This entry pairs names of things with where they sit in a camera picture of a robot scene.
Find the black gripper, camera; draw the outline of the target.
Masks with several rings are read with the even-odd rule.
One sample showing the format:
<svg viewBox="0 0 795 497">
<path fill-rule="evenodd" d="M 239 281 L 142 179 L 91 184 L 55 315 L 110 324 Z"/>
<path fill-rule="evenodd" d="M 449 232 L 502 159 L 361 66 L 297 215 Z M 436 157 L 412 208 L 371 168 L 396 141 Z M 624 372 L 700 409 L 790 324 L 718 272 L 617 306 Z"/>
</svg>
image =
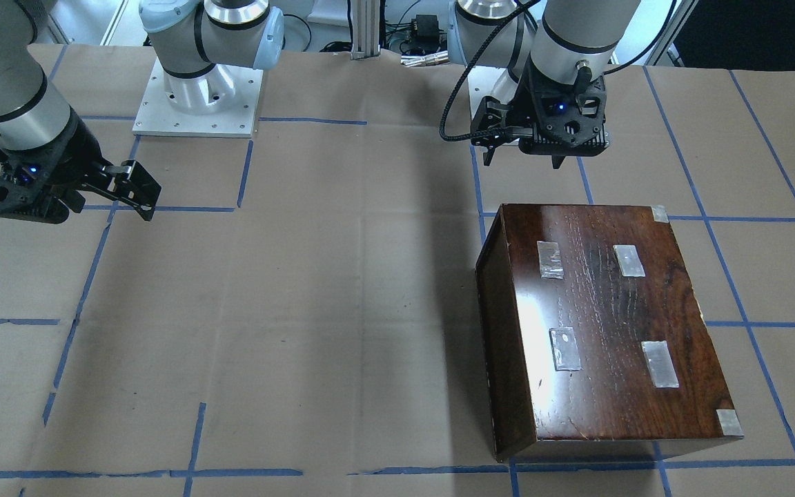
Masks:
<svg viewBox="0 0 795 497">
<path fill-rule="evenodd" d="M 82 190 L 121 202 L 148 222 L 161 194 L 157 180 L 138 161 L 110 166 L 76 111 L 46 145 L 7 150 L 0 141 L 0 217 L 60 224 L 84 208 Z"/>
<path fill-rule="evenodd" d="M 594 79 L 586 66 L 570 73 L 570 83 L 558 83 L 529 61 L 516 94 L 518 121 L 509 119 L 511 105 L 491 95 L 482 98 L 472 119 L 471 142 L 484 148 L 484 166 L 490 166 L 497 147 L 517 139 L 523 153 L 551 155 L 554 170 L 569 155 L 593 157 L 609 147 L 605 77 Z"/>
</svg>

